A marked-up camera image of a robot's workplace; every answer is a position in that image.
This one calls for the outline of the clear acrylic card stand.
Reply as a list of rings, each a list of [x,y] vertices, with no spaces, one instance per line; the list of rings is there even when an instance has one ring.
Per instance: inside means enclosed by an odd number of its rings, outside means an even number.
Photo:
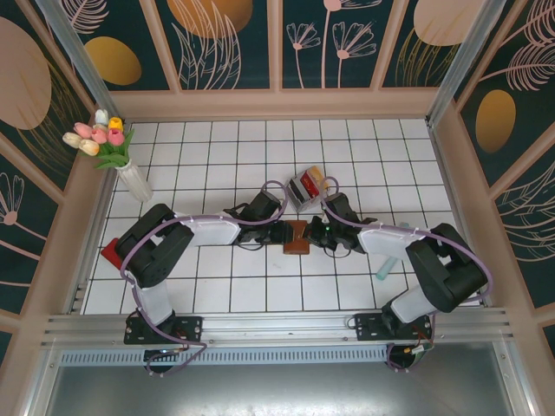
[[[302,170],[300,173],[296,174],[294,177],[291,177],[291,178],[287,181],[287,184],[286,184],[286,190],[287,190],[287,192],[288,192],[289,198],[291,199],[291,203],[293,204],[293,206],[294,206],[296,212],[298,212],[298,213],[303,212],[303,211],[306,211],[307,209],[309,209],[310,207],[312,207],[312,206],[318,201],[318,199],[320,198],[321,191],[322,191],[322,190],[326,190],[326,189],[328,188],[328,186],[327,186],[327,184],[326,184],[325,181],[323,181],[323,183],[322,183],[321,185],[317,184],[318,190],[319,190],[319,195],[316,196],[315,198],[309,198],[309,195],[307,194],[306,190],[303,188],[303,186],[302,186],[301,183],[300,183],[300,177],[302,176],[302,174],[303,174],[305,171],[308,171],[309,169],[310,169],[310,167],[307,168],[307,169]],[[298,187],[300,188],[300,190],[303,192],[303,194],[304,194],[304,196],[305,196],[305,201],[304,201],[302,204],[299,204],[299,203],[296,201],[295,197],[292,195],[292,192],[291,192],[291,190],[290,190],[290,188],[289,188],[289,182],[290,182],[291,179],[295,179],[295,180],[296,180]]]

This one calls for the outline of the brown leather card holder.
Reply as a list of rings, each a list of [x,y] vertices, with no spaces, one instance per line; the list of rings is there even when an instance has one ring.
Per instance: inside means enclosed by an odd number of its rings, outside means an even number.
[[[284,243],[283,253],[285,255],[309,255],[310,242],[304,238],[307,222],[304,220],[286,220],[287,238]]]

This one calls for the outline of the red VIP card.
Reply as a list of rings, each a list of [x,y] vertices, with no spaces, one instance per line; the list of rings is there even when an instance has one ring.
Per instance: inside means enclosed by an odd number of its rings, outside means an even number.
[[[315,198],[319,195],[317,183],[308,171],[305,171],[300,177],[300,183],[309,195],[309,198]]]

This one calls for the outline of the light teal tube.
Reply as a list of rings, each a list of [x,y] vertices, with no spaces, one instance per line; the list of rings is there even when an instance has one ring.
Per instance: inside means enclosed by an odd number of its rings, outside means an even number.
[[[407,233],[400,233],[399,231],[381,231],[381,234],[386,233],[386,237],[382,237],[381,242],[385,244],[385,250],[389,256],[383,262],[381,268],[376,272],[376,277],[379,280],[384,280],[396,267],[399,260],[403,260],[406,256]]]

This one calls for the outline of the white ribbed vase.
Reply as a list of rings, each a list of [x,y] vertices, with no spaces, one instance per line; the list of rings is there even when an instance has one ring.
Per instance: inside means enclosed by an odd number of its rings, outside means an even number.
[[[115,170],[136,200],[146,203],[153,197],[153,190],[147,183],[146,176],[131,159],[124,166],[116,167]]]

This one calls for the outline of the red book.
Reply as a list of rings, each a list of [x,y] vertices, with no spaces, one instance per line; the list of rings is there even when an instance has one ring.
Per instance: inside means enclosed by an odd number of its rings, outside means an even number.
[[[121,257],[116,251],[116,245],[118,244],[119,238],[113,238],[110,243],[101,250],[101,255],[111,263],[117,270],[121,269],[123,257]]]

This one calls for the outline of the tulip bouquet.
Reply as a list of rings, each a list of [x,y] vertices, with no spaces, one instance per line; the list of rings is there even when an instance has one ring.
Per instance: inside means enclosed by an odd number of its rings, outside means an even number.
[[[121,169],[131,164],[129,147],[133,137],[134,130],[126,130],[123,119],[110,117],[106,109],[97,109],[92,126],[76,122],[73,131],[62,136],[62,141],[96,159],[97,170]]]

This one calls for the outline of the grey metal sheet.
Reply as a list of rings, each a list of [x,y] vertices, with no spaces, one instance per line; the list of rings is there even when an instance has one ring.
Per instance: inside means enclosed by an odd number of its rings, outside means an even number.
[[[65,367],[48,416],[513,416],[493,376],[429,379],[383,364]]]

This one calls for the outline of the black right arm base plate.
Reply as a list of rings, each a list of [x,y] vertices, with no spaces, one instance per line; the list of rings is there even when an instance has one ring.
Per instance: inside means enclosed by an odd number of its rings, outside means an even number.
[[[428,316],[421,316],[410,323],[381,313],[354,315],[358,341],[419,341],[432,337],[432,324]]]

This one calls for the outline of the aluminium mounting rail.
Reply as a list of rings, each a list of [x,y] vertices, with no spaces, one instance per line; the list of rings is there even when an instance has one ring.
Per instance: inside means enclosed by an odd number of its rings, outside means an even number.
[[[210,347],[336,346],[356,343],[352,311],[210,313],[201,340]],[[124,315],[52,315],[43,348],[123,348]],[[435,318],[439,343],[511,341],[513,329],[502,308],[459,308]]]

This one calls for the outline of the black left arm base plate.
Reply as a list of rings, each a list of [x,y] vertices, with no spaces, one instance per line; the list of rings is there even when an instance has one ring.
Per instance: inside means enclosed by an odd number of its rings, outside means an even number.
[[[171,315],[157,328],[168,336],[187,341],[200,341],[202,334],[202,317]],[[123,342],[125,345],[154,345],[173,343],[165,336],[156,333],[141,315],[126,319]]]

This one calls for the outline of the aluminium frame post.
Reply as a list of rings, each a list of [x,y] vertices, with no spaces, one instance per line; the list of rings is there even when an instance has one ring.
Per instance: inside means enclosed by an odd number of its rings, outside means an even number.
[[[99,107],[117,112],[79,35],[92,35],[109,15],[107,0],[34,0]]]
[[[426,124],[429,130],[435,129],[446,112],[455,92],[482,50],[495,23],[499,20],[505,4],[506,0],[485,0],[481,6],[428,110]]]

